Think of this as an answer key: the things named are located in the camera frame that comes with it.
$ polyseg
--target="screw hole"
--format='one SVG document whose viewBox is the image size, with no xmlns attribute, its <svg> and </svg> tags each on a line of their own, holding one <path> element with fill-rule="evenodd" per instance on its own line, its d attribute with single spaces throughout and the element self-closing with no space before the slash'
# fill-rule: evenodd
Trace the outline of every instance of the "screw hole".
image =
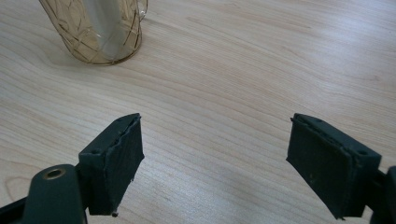
<svg viewBox="0 0 396 224">
<path fill-rule="evenodd" d="M 65 169 L 62 169 L 62 168 L 54 169 L 54 170 L 51 170 L 51 171 L 45 173 L 44 174 L 44 179 L 47 179 L 47 180 L 56 179 L 56 178 L 64 175 L 64 173 L 66 173 Z"/>
</svg>

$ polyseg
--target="clear glass container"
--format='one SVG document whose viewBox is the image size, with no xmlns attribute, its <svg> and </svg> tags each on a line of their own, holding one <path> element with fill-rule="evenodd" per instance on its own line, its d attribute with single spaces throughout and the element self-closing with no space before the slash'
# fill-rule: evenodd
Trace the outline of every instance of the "clear glass container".
<svg viewBox="0 0 396 224">
<path fill-rule="evenodd" d="M 148 0 L 39 1 L 71 54 L 85 63 L 120 63 L 140 47 Z"/>
</svg>

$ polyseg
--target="black plastic mount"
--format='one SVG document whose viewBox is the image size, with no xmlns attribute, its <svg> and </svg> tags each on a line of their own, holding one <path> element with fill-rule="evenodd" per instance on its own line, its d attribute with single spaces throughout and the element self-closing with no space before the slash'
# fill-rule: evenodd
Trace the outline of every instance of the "black plastic mount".
<svg viewBox="0 0 396 224">
<path fill-rule="evenodd" d="M 117 214 L 144 159 L 140 115 L 113 121 L 78 155 L 79 164 L 56 165 L 32 179 L 25 199 L 0 208 L 0 223 L 87 223 L 91 215 Z"/>
<path fill-rule="evenodd" d="M 396 221 L 390 217 L 396 208 L 391 207 L 396 202 L 394 168 L 387 175 L 378 171 L 378 153 L 321 119 L 295 114 L 291 120 L 287 161 L 335 218 L 361 217 L 369 205 L 372 223 Z M 387 195 L 393 199 L 387 201 Z"/>
</svg>

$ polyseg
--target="wooden table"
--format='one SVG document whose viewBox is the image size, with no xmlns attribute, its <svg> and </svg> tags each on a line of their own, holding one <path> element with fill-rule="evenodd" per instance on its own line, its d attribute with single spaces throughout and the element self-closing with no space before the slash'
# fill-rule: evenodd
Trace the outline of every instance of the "wooden table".
<svg viewBox="0 0 396 224">
<path fill-rule="evenodd" d="M 146 158 L 119 217 L 91 223 L 340 223 L 285 161 L 290 117 L 395 165 L 395 15 L 392 0 L 150 0 L 136 55 L 93 66 L 38 1 L 2 0 L 0 206 L 138 112 Z"/>
</svg>

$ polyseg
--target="light wood tabletop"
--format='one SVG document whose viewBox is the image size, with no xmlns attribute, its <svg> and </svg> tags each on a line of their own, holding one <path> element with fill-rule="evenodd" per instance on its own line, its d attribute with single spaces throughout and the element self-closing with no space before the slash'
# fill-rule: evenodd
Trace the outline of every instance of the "light wood tabletop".
<svg viewBox="0 0 396 224">
<path fill-rule="evenodd" d="M 140 113 L 146 158 L 119 216 L 90 223 L 369 222 L 335 220 L 286 162 L 290 117 L 396 165 L 395 1 L 149 0 L 141 25 L 134 57 L 89 65 L 38 0 L 0 1 L 0 206 Z"/>
</svg>

